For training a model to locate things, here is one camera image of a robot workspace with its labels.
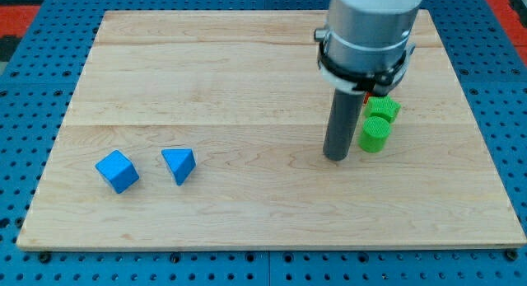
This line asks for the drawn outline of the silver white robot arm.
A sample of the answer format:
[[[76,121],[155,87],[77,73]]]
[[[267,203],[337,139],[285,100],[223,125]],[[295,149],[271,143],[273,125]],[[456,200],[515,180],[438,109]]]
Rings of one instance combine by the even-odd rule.
[[[403,80],[414,44],[408,42],[422,0],[330,0],[315,30],[318,65],[338,91],[386,96]]]

